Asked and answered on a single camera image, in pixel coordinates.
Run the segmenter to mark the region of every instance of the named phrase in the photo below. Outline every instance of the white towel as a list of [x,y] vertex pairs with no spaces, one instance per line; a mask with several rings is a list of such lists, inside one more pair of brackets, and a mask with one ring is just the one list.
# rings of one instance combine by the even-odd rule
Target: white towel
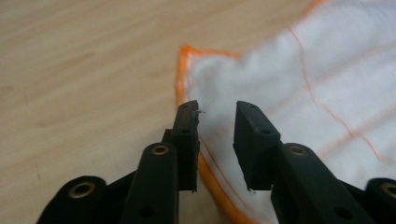
[[216,178],[203,176],[233,221],[277,223],[270,192],[247,190],[233,151],[238,100],[257,105],[284,143],[312,148],[337,178],[360,189],[373,177],[396,179],[395,1],[330,1],[239,59],[192,53],[187,66],[182,100],[205,112],[202,175]]

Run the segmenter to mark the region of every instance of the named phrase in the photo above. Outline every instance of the orange line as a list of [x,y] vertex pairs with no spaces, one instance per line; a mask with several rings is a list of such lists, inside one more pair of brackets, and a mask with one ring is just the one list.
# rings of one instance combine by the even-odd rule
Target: orange line
[[303,13],[305,16],[311,14],[317,7],[329,2],[329,0],[314,0]]
[[[224,181],[226,182],[226,184],[229,186],[229,188],[231,189],[231,191],[233,192],[233,194],[238,198],[238,200],[247,208],[247,210],[249,210],[252,214],[255,214],[253,211],[253,208],[245,202],[245,200],[238,194],[238,192],[236,191],[236,189],[233,187],[233,185],[230,183],[230,181],[228,181],[228,179],[225,177],[225,174],[221,171],[219,165],[216,163],[216,160],[213,156],[213,154],[210,152],[209,147],[207,146],[206,141],[204,140],[203,137],[200,136],[200,141],[204,144],[207,153],[209,154],[210,159],[213,161],[213,163],[215,164],[216,168],[219,170],[222,178],[224,179]],[[270,219],[266,216],[262,216],[262,218],[266,219],[268,221],[268,223],[271,223]]]
[[[186,74],[186,69],[188,68],[188,63],[189,63],[189,56],[191,56],[192,54],[194,54],[195,56],[204,56],[204,55],[208,55],[208,54],[217,54],[217,55],[224,55],[224,56],[228,56],[228,57],[239,57],[239,54],[236,53],[229,53],[229,52],[225,52],[225,51],[221,51],[221,50],[213,50],[213,49],[194,49],[190,46],[184,46],[181,50],[181,54],[183,56],[183,60],[180,63],[180,68],[179,68],[179,75],[178,75],[178,79],[181,79],[181,77],[184,78],[188,78],[188,74]],[[180,90],[181,92],[187,92],[187,90],[183,89]],[[248,203],[246,203],[244,201],[244,199],[237,193],[237,191],[233,188],[233,185],[228,181],[228,179],[225,177],[225,174],[221,171],[221,169],[219,168],[218,164],[216,163],[216,160],[214,159],[212,153],[210,152],[209,147],[207,146],[207,143],[205,142],[204,139],[201,138],[201,142],[203,142],[203,144],[205,145],[208,154],[210,155],[213,163],[216,165],[217,169],[219,170],[221,176],[224,178],[225,182],[227,183],[227,185],[229,186],[229,188],[232,190],[232,192],[235,194],[235,196],[241,201],[241,203],[250,211],[253,213],[252,208],[248,205]]]
[[209,168],[209,164],[207,163],[205,157],[200,153],[198,155],[198,170],[201,174],[201,178],[204,180],[208,188],[210,189],[210,193],[216,199],[217,203],[220,204],[221,208],[228,215],[233,223],[247,223],[247,224],[257,224],[258,222],[253,221],[246,214],[242,213],[227,193],[224,191],[223,187],[219,183],[219,181],[215,178],[212,170]]
[[[231,53],[231,52],[226,52],[222,50],[214,50],[214,49],[194,49],[192,47],[188,47],[191,50],[191,54],[194,54],[196,56],[206,56],[206,55],[221,55],[229,58],[234,58],[237,59],[240,57],[239,54],[237,53]],[[201,77],[199,80],[196,80],[194,85],[192,86],[190,82],[188,82],[188,89],[187,91],[191,90],[192,88],[199,87],[203,84],[205,84],[210,78],[213,76],[216,76],[218,73],[212,74],[210,77]]]
[[396,166],[396,161],[388,157],[379,156],[379,159],[389,165]]
[[[329,107],[327,107],[325,104],[321,103],[320,101],[318,101],[316,99],[315,94],[313,93],[313,88],[312,88],[311,83],[310,83],[309,78],[308,78],[304,45],[301,42],[300,38],[297,36],[297,34],[295,34],[294,31],[291,28],[289,28],[289,30],[290,30],[291,34],[294,36],[294,38],[296,39],[298,45],[300,46],[300,52],[301,52],[300,53],[300,59],[301,59],[302,65],[303,65],[303,77],[304,77],[304,80],[305,80],[305,84],[306,84],[307,88],[309,89],[309,93],[311,95],[311,99],[312,99],[313,103],[316,106],[318,106],[319,108],[322,108],[325,111],[327,111],[336,121],[342,123],[344,125],[344,127],[346,128],[346,130],[348,131],[349,136],[353,137],[354,134],[351,131],[351,128],[347,125],[347,123],[343,119],[338,117],[334,112],[332,112],[332,110]],[[374,154],[378,158],[378,156],[377,156],[378,153],[376,152],[373,144],[371,144],[371,142],[368,139],[365,139],[364,136],[363,136],[363,139],[369,145],[369,147],[373,150]]]
[[349,60],[348,62],[342,64],[337,69],[332,70],[328,74],[326,74],[326,75],[324,75],[322,77],[318,77],[315,80],[315,82],[318,83],[318,85],[320,85],[322,83],[325,83],[330,78],[337,77],[337,76],[341,75],[341,73],[343,71],[346,71],[348,68],[352,67],[353,65],[365,62],[365,61],[367,61],[370,58],[373,58],[375,56],[380,55],[381,53],[394,50],[394,48],[396,48],[396,41],[392,41],[392,42],[389,42],[388,44],[385,44],[385,45],[382,45],[382,46],[378,46],[378,47],[375,47],[373,49],[369,49],[369,50],[365,51],[363,54],[359,54],[355,58],[353,58],[353,59]]
[[[341,137],[340,139],[336,140],[334,143],[331,143],[328,147],[325,147],[325,149],[321,150],[318,154],[320,157],[326,157],[332,152],[334,152],[337,148],[340,146],[345,145],[348,143],[350,140],[352,140],[355,137],[361,137],[371,148],[375,148],[375,145],[370,141],[370,139],[364,135],[363,133],[370,129],[371,127],[375,126],[377,123],[384,121],[388,117],[392,116],[396,111],[396,105],[390,106],[388,109],[385,109],[383,112],[379,113],[377,116],[375,116],[373,119],[367,121],[365,124],[362,124],[360,127],[358,127],[355,130],[352,130],[353,132],[353,137],[351,136],[344,136]],[[374,150],[375,156],[380,160],[381,155],[377,153],[377,150]]]
[[217,49],[195,49],[191,46],[185,45],[181,47],[180,50],[180,60],[178,63],[178,71],[177,71],[177,84],[176,84],[176,93],[177,93],[177,104],[181,105],[184,103],[183,96],[187,92],[184,88],[184,82],[187,81],[188,89],[191,88],[190,76],[187,74],[189,69],[189,61],[191,56],[206,56],[206,55],[222,55],[225,57],[238,58],[238,53],[227,52],[224,50]]

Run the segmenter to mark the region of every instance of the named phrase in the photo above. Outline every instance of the black plastic part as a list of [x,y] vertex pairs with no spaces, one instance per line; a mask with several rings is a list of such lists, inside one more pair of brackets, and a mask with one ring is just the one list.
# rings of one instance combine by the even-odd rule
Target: black plastic part
[[58,191],[37,223],[93,223],[105,191],[106,182],[96,176],[71,180]]
[[396,181],[388,178],[370,180],[365,190],[364,206],[378,223],[395,223]]
[[280,133],[257,106],[236,103],[233,149],[248,189],[271,189],[271,158],[281,144]]
[[134,181],[120,223],[177,223],[177,150],[168,143],[148,146]]
[[122,209],[125,205],[125,198],[128,196],[129,189],[134,180],[134,173],[132,172],[106,187],[96,220],[93,223],[119,223]]
[[[275,160],[286,184],[283,188],[298,208],[297,219],[289,223],[374,223],[310,148],[285,144],[275,154]],[[284,206],[287,204],[276,206],[276,213],[285,214],[281,211]]]
[[163,142],[177,148],[178,189],[197,190],[197,166],[200,142],[198,140],[198,103],[190,101],[180,105],[172,130],[166,130]]
[[396,220],[396,181],[374,179],[361,190],[338,180],[309,147],[282,144],[253,104],[237,103],[233,148],[247,187],[272,190],[281,224]]

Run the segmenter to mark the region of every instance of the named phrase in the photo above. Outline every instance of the metal screw hole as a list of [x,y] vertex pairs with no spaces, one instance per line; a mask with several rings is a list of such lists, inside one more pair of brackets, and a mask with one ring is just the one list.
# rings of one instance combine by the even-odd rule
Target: metal screw hole
[[389,182],[385,182],[381,185],[382,190],[386,192],[390,197],[396,198],[396,185]]
[[74,199],[84,198],[95,190],[95,184],[92,182],[82,182],[75,185],[69,190],[69,197]]
[[152,154],[161,156],[166,154],[169,151],[169,147],[166,146],[157,146],[151,150]]
[[306,149],[303,147],[292,146],[292,147],[289,147],[289,150],[293,154],[298,155],[298,156],[303,156],[307,153]]

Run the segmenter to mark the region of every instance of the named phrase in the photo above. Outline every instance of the light wooden surface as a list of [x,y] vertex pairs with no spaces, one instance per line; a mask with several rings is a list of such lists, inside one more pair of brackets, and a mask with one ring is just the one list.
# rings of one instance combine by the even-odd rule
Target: light wooden surface
[[[179,47],[246,52],[309,0],[0,1],[0,222],[35,223],[67,181],[132,172],[176,112]],[[180,223],[227,223],[205,186]]]

